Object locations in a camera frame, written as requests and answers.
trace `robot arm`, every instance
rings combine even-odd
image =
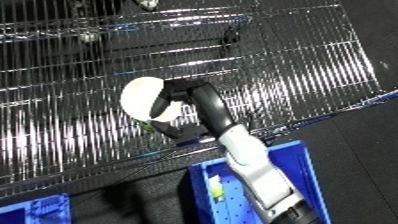
[[[210,83],[200,80],[165,81],[163,89],[153,100],[150,117],[160,116],[173,101],[195,105],[201,123],[225,146],[228,166],[242,182],[247,199],[264,223],[321,223],[301,193],[272,164],[267,147],[250,135],[244,125],[234,121],[225,102]],[[167,122],[154,121],[151,124],[175,139],[184,133]]]

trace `white ball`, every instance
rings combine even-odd
[[[149,122],[151,120],[169,122],[181,116],[182,102],[171,102],[170,106],[159,116],[151,118],[152,105],[164,87],[162,79],[142,77],[134,79],[123,89],[120,103],[123,110],[132,118]]]

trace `blue plastic container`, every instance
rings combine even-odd
[[[285,172],[323,222],[331,223],[305,145],[301,141],[294,141],[269,150],[273,163]],[[192,165],[189,171],[202,224],[262,223],[244,197],[242,185],[231,174],[225,159]],[[210,179],[214,180],[214,177],[221,183],[216,187],[221,186],[223,190],[223,195],[217,198],[214,181],[210,184]]]
[[[69,197],[54,195],[0,208],[0,224],[71,224]]]

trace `dark background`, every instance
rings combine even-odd
[[[343,5],[382,86],[394,90],[398,84],[398,1],[343,0]],[[301,139],[307,144],[334,223],[398,223],[397,115],[398,101],[391,100],[313,124],[278,140]],[[34,197],[67,188],[73,193],[76,224],[196,223],[186,166],[217,156],[220,154],[209,152],[115,172],[45,189]]]

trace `wire rack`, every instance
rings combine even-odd
[[[339,1],[159,4],[1,1],[1,196],[216,148],[176,151],[124,114],[137,77],[206,79],[258,135],[380,94]],[[175,125],[197,123],[194,108],[183,114]]]

